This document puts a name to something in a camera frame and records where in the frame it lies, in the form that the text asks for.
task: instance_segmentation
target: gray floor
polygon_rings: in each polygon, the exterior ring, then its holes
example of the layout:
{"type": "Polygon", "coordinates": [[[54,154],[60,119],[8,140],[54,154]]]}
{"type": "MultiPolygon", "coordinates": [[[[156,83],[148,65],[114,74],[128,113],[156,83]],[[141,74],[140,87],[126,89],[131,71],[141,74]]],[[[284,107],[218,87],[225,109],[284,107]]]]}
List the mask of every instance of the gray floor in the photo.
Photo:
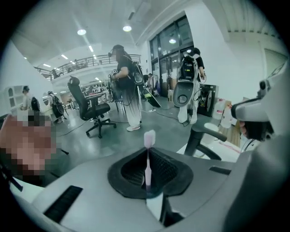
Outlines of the gray floor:
{"type": "MultiPolygon", "coordinates": [[[[139,130],[128,132],[128,123],[117,123],[117,128],[112,126],[102,127],[102,139],[98,138],[98,129],[90,132],[91,138],[86,136],[85,131],[93,126],[90,121],[83,121],[76,110],[69,110],[69,116],[64,123],[57,124],[56,137],[61,148],[70,154],[66,156],[61,164],[63,172],[67,172],[73,167],[91,159],[113,155],[130,148],[141,148],[144,146],[144,133],[149,130],[156,131],[155,147],[164,148],[170,151],[178,151],[188,141],[191,126],[183,126],[177,121],[178,108],[167,98],[157,98],[162,105],[162,110],[148,113],[152,106],[148,102],[142,102],[142,123],[139,130]]],[[[117,122],[127,122],[126,115],[122,110],[116,109],[115,103],[110,103],[110,119],[117,122]]],[[[213,122],[214,119],[198,115],[197,123],[213,122]]]]}

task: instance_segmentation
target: white bottle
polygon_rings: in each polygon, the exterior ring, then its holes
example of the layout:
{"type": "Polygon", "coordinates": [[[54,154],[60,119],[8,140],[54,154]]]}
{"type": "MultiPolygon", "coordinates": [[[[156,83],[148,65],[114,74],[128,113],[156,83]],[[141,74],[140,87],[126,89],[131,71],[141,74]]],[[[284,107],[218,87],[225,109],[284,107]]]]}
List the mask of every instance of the white bottle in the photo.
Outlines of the white bottle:
{"type": "Polygon", "coordinates": [[[224,128],[230,128],[232,125],[232,112],[231,105],[228,105],[222,115],[221,126],[224,128]]]}
{"type": "Polygon", "coordinates": [[[219,98],[213,108],[213,118],[221,120],[225,108],[225,99],[219,98]]]}

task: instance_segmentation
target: toothbrush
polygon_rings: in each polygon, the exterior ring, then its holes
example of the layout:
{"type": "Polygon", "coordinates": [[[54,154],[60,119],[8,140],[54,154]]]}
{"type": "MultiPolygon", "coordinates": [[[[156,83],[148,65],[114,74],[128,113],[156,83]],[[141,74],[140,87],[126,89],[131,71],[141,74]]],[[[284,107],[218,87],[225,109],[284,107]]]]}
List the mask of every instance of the toothbrush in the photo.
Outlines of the toothbrush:
{"type": "Polygon", "coordinates": [[[154,130],[150,130],[144,134],[144,146],[147,148],[147,167],[145,169],[145,184],[147,192],[150,192],[152,173],[150,168],[149,149],[154,145],[155,137],[156,133],[154,130]]]}

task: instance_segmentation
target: balcony railing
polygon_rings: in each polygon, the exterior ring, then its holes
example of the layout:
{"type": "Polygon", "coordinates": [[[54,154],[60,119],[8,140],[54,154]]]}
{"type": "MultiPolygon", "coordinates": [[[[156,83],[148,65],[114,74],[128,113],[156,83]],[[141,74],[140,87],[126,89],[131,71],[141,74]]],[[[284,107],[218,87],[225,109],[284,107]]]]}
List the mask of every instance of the balcony railing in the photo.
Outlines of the balcony railing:
{"type": "MultiPolygon", "coordinates": [[[[130,56],[132,58],[132,61],[140,62],[140,57],[141,57],[140,55],[130,54],[130,56]]],[[[112,58],[109,58],[108,55],[101,55],[101,56],[95,56],[95,57],[93,56],[93,57],[83,58],[79,60],[74,60],[72,63],[64,64],[63,66],[60,66],[51,71],[44,68],[38,68],[38,67],[35,67],[35,68],[47,80],[52,81],[62,75],[74,72],[79,69],[88,68],[92,66],[106,65],[106,64],[117,65],[117,62],[113,60],[112,58]]]]}

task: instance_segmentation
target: office chair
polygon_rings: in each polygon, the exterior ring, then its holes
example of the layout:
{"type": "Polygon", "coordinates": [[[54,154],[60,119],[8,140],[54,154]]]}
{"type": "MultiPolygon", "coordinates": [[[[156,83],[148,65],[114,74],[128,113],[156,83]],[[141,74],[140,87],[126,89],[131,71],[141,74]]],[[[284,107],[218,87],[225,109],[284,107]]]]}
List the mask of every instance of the office chair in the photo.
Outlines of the office chair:
{"type": "Polygon", "coordinates": [[[79,112],[80,112],[80,118],[85,121],[90,120],[92,118],[95,121],[94,126],[90,128],[89,130],[87,130],[86,134],[89,137],[90,136],[89,132],[99,127],[99,138],[102,138],[102,135],[101,135],[102,126],[112,125],[114,126],[114,128],[116,128],[116,123],[110,122],[110,119],[106,119],[104,121],[101,121],[99,119],[99,116],[102,117],[103,114],[108,112],[111,108],[107,103],[98,105],[98,98],[100,96],[92,96],[92,97],[85,98],[85,96],[83,95],[80,89],[79,83],[80,81],[78,78],[71,76],[70,80],[68,81],[68,88],[70,92],[72,93],[73,97],[77,101],[79,112]],[[91,107],[88,107],[89,101],[92,101],[91,107]]]}

